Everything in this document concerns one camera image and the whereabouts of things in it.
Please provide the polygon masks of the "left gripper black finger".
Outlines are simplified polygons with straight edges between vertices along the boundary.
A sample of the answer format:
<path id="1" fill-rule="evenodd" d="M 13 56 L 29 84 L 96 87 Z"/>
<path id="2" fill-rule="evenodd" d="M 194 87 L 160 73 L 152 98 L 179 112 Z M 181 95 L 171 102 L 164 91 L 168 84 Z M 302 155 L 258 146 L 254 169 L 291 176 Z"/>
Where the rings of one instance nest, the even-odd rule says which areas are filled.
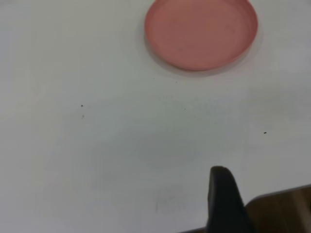
<path id="1" fill-rule="evenodd" d="M 210 169 L 207 233 L 254 233 L 253 226 L 230 170 L 223 166 Z"/>

